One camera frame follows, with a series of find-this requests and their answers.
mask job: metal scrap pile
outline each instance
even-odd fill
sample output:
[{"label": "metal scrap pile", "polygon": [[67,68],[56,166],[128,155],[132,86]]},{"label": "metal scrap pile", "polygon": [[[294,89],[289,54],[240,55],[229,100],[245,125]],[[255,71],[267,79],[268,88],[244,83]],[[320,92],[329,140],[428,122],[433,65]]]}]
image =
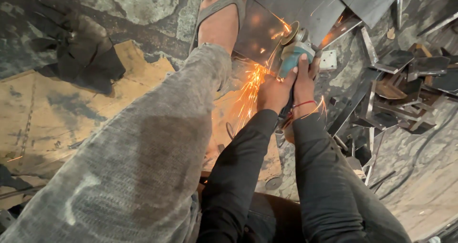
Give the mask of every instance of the metal scrap pile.
[{"label": "metal scrap pile", "polygon": [[[367,178],[361,178],[367,184],[375,161],[368,162],[376,154],[377,137],[395,126],[422,135],[436,126],[434,115],[443,100],[458,102],[458,56],[443,49],[442,56],[433,57],[423,45],[413,44],[407,51],[393,50],[379,59],[366,28],[361,33],[373,70],[368,71],[352,99],[344,101],[345,108],[328,132],[353,169],[365,174]],[[331,104],[339,101],[333,98]],[[347,136],[344,143],[336,134],[347,121],[354,128],[363,128],[363,133]]]}]

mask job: flip-flop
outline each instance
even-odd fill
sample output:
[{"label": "flip-flop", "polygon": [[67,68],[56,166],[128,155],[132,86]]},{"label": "flip-flop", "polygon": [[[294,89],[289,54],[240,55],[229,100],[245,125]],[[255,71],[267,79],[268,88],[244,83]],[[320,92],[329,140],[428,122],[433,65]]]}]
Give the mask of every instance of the flip-flop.
[{"label": "flip-flop", "polygon": [[230,4],[235,4],[237,6],[237,10],[239,12],[239,31],[242,27],[243,20],[245,19],[245,3],[243,0],[218,0],[217,2],[213,3],[212,5],[206,7],[202,11],[199,12],[198,21],[196,24],[196,29],[194,30],[194,36],[192,38],[191,47],[189,48],[189,54],[191,54],[194,48],[198,47],[198,36],[199,36],[199,27],[200,24],[211,15],[215,14],[219,10],[229,6]]}]

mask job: black cloth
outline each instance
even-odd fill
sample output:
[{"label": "black cloth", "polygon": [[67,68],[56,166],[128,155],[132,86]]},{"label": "black cloth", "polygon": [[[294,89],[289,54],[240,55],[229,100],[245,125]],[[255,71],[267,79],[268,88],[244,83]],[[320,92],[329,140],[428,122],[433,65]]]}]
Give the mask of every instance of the black cloth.
[{"label": "black cloth", "polygon": [[[411,242],[398,220],[331,147],[319,117],[314,113],[292,125],[300,208],[254,194],[278,118],[274,111],[263,110],[224,149],[208,177],[198,242]],[[288,231],[293,227],[288,222],[297,223],[298,217],[301,226],[294,228],[296,233]]]},{"label": "black cloth", "polygon": [[36,69],[40,74],[111,94],[111,81],[121,79],[125,68],[102,26],[55,2],[35,1],[26,14],[32,25],[50,37],[33,39],[31,48],[57,55],[57,63]]}]

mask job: black sleeve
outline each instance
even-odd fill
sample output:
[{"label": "black sleeve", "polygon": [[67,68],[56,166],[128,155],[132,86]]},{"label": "black sleeve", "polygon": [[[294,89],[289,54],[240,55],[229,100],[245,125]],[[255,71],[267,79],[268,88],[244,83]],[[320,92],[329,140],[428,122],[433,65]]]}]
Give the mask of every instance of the black sleeve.
[{"label": "black sleeve", "polygon": [[363,219],[319,113],[293,122],[302,230],[314,242],[369,242]]},{"label": "black sleeve", "polygon": [[198,242],[235,243],[242,236],[277,119],[272,110],[256,113],[216,160],[202,192]]}]

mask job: bare foot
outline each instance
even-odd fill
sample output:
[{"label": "bare foot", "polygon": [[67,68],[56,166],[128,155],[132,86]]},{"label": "bare foot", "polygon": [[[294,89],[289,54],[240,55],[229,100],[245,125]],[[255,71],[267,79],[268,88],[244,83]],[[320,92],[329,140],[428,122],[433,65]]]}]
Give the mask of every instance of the bare foot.
[{"label": "bare foot", "polygon": [[[218,0],[203,0],[200,10]],[[231,4],[210,17],[206,18],[199,27],[198,42],[220,45],[231,54],[239,33],[239,14],[237,6]]]}]

